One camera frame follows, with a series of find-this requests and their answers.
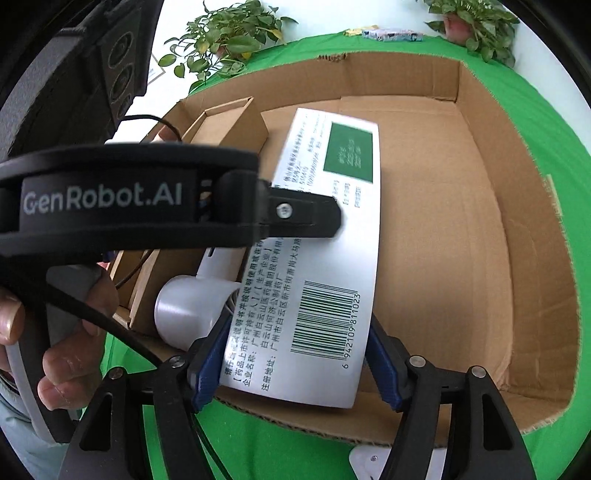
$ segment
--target pothos plant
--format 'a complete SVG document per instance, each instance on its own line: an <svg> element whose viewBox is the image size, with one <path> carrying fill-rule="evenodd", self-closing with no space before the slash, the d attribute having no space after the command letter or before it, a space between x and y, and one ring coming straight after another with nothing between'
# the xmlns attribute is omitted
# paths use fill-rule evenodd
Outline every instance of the pothos plant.
<svg viewBox="0 0 591 480"><path fill-rule="evenodd" d="M424 0L429 13L444 20L428 22L447 39L477 52L484 61L498 60L513 68L511 46L519 19L498 0Z"/></svg>
<svg viewBox="0 0 591 480"><path fill-rule="evenodd" d="M253 52L259 50L267 38L283 41L281 29L285 23L297 23L290 17L277 17L277 7L266 9L259 0L248 0L205 14L187 23L187 33L169 38L170 52L158 65L168 67L174 63L174 74L184 78L187 71L197 74L189 92L203 85L214 73L223 77L239 74Z"/></svg>

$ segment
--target gray handle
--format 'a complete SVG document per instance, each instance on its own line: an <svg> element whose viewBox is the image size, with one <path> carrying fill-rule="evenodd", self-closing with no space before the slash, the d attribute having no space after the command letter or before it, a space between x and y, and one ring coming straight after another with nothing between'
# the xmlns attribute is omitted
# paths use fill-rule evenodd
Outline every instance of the gray handle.
<svg viewBox="0 0 591 480"><path fill-rule="evenodd" d="M50 267L46 280L55 288L84 301L102 274L98 265ZM35 432L48 443L67 443L74 431L72 418L77 412L49 411L37 394L37 384L44 376L43 354L52 345L68 337L79 319L52 305L27 309L21 339L7 347L8 362L22 401Z"/></svg>

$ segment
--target barcode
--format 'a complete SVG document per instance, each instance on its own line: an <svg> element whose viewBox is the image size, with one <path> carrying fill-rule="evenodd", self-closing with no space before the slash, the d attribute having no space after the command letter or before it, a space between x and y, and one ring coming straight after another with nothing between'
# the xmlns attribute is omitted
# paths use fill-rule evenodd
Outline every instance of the barcode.
<svg viewBox="0 0 591 480"><path fill-rule="evenodd" d="M291 351L342 360L355 290L304 282Z"/></svg>

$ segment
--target blue gripper pad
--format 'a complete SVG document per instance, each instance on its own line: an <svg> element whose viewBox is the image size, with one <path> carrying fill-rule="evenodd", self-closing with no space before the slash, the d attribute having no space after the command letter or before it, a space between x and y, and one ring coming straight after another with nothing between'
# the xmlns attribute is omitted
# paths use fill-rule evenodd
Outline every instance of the blue gripper pad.
<svg viewBox="0 0 591 480"><path fill-rule="evenodd" d="M195 395L193 396L193 408L195 411L201 411L205 405L213 400L213 395L220 383L223 355L226 350L226 342L228 341L231 324L232 315L229 315L197 376Z"/></svg>
<svg viewBox="0 0 591 480"><path fill-rule="evenodd" d="M402 407L402 397L398 392L398 372L390 361L386 349L380 342L374 329L370 327L367 347L365 348L365 359L369 365L379 394L393 410Z"/></svg>

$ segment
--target yellow leaf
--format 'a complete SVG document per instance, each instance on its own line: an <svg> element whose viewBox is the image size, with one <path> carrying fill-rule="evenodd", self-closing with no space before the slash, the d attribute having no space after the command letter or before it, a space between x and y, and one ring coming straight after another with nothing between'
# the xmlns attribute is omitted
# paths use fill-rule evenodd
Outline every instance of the yellow leaf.
<svg viewBox="0 0 591 480"><path fill-rule="evenodd" d="M273 30L271 30L271 33L275 35L277 38L279 38L279 40L283 40L283 33L281 33L281 30L277 30L276 28L274 28Z"/></svg>
<svg viewBox="0 0 591 480"><path fill-rule="evenodd" d="M208 48L209 48L209 42L207 40L203 40L203 42L200 43L199 46L197 47L197 51L200 54L204 54L205 52L207 52Z"/></svg>

